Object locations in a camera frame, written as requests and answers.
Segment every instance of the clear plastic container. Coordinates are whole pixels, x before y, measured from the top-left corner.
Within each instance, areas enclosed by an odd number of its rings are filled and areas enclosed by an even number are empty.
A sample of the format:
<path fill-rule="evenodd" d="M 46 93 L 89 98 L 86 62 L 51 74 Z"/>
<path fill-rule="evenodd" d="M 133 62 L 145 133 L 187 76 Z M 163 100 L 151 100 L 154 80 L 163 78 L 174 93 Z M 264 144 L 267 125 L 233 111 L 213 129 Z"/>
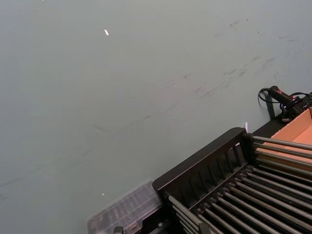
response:
<path fill-rule="evenodd" d="M 160 207 L 152 181 L 148 181 L 90 218 L 87 221 L 88 234 L 113 234 L 116 226 L 123 226 L 127 234 L 134 234 L 142 228 L 143 219 Z"/>

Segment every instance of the transparent plastic box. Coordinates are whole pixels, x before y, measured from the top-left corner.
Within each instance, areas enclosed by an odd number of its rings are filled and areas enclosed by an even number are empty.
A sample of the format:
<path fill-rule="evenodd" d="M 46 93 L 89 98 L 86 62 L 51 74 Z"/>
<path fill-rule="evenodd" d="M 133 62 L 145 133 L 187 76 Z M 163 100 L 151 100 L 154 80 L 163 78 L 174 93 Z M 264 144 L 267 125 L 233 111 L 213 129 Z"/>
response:
<path fill-rule="evenodd" d="M 123 226 L 127 234 L 134 234 L 142 228 L 143 219 L 160 207 L 152 181 L 148 181 L 90 218 L 87 221 L 88 234 L 113 234 L 116 226 Z"/>

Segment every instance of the cardboard box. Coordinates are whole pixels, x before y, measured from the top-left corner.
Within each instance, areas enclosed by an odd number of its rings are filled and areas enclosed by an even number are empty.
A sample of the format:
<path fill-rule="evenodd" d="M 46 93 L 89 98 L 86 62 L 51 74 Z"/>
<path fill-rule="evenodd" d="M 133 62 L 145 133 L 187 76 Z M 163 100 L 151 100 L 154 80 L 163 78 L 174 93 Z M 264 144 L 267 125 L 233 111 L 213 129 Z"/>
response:
<path fill-rule="evenodd" d="M 312 108 L 305 110 L 302 114 L 296 117 L 292 122 L 290 122 L 284 128 L 282 128 L 277 133 L 275 133 L 271 138 L 312 145 Z M 283 148 L 283 149 L 289 149 L 289 150 L 294 150 L 298 152 L 305 152 L 308 154 L 312 154 L 312 151 L 309 151 L 309 150 L 302 150 L 298 148 L 293 148 L 289 146 L 281 146 L 281 145 L 276 145 L 276 144 L 267 143 L 267 142 L 264 144 Z M 309 165 L 307 166 L 309 167 L 309 171 L 311 170 L 312 159 L 303 158 L 299 156 L 293 156 L 293 155 L 289 155 L 285 153 L 273 152 L 273 151 L 265 150 L 265 149 L 258 149 L 258 151 L 274 153 L 279 156 L 311 163 L 310 166 Z"/>

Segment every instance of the black cable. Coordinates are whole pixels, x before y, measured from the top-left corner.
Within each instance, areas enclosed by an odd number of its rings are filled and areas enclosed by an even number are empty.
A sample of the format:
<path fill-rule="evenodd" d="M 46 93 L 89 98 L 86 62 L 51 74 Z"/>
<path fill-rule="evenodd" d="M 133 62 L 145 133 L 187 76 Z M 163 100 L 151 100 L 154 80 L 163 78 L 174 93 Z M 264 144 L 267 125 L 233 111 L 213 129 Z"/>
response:
<path fill-rule="evenodd" d="M 270 89 L 269 88 L 263 88 L 263 89 L 260 89 L 259 93 L 258 93 L 258 100 L 261 99 L 263 100 L 264 102 L 267 102 L 267 103 L 280 103 L 279 101 L 266 101 L 260 94 L 263 93 L 263 92 L 268 92 Z"/>
<path fill-rule="evenodd" d="M 312 100 L 312 95 L 311 94 L 306 94 L 306 93 L 302 93 L 302 92 L 296 92 L 291 94 L 291 96 L 297 96 L 297 95 L 305 95 L 307 97 L 309 97 Z"/>

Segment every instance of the cardboard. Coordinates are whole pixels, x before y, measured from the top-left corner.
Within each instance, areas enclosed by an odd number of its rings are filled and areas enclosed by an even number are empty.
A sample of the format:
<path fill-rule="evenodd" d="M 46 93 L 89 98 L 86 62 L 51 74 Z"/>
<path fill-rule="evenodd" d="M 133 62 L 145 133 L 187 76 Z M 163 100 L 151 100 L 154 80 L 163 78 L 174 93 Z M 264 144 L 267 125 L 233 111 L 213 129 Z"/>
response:
<path fill-rule="evenodd" d="M 282 128 L 277 133 L 275 133 L 271 138 L 312 145 L 312 108 L 305 110 L 302 114 L 296 117 L 292 122 L 290 122 L 284 128 Z M 312 151 L 309 151 L 309 150 L 302 150 L 302 149 L 297 149 L 297 148 L 293 148 L 289 146 L 281 146 L 281 145 L 276 145 L 276 144 L 267 143 L 267 142 L 264 144 L 283 148 L 283 149 L 289 149 L 289 150 L 294 150 L 298 152 L 305 152 L 305 153 L 312 154 Z M 309 158 L 303 158 L 299 156 L 273 152 L 271 150 L 265 150 L 265 149 L 258 149 L 258 150 L 262 152 L 273 153 L 279 156 L 288 157 L 288 158 L 292 158 L 292 159 L 296 159 L 296 160 L 300 160 L 300 161 L 304 161 L 304 162 L 308 162 L 312 164 L 312 159 L 309 159 Z"/>

